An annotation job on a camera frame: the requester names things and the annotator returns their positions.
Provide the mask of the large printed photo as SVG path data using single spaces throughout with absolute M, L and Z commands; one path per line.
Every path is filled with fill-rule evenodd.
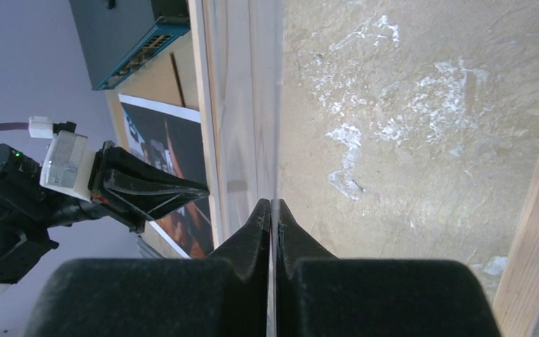
M 121 94 L 124 133 L 132 154 L 151 166 L 185 180 L 206 183 L 198 111 Z M 203 258 L 214 249 L 208 197 L 152 223 L 184 258 Z

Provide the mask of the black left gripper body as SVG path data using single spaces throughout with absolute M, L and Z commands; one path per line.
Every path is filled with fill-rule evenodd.
M 109 215 L 100 205 L 40 186 L 40 173 L 32 158 L 0 144 L 0 284 L 18 283 L 58 248 L 48 229 Z

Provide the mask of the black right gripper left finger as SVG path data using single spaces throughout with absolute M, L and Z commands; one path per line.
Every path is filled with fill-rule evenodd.
M 26 336 L 264 336 L 271 204 L 201 259 L 76 259 L 47 281 Z

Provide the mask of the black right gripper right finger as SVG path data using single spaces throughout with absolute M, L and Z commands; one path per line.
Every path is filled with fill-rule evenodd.
M 499 336 L 462 263 L 338 258 L 272 201 L 279 336 Z

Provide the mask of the white wooden picture frame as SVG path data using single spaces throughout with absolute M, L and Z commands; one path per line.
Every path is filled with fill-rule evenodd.
M 190 2 L 220 241 L 263 199 L 249 2 Z M 278 199 L 338 258 L 466 265 L 539 336 L 539 1 L 283 3 Z

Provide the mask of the clear acrylic sheet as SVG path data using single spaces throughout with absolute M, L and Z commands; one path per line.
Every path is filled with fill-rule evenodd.
M 249 13 L 257 194 L 270 200 L 267 335 L 277 336 L 277 199 L 284 3 L 250 1 Z

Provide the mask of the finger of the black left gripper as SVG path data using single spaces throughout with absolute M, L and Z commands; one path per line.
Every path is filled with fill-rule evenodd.
M 146 164 L 111 141 L 95 153 L 88 190 L 94 204 L 138 234 L 146 222 L 209 195 L 204 184 Z

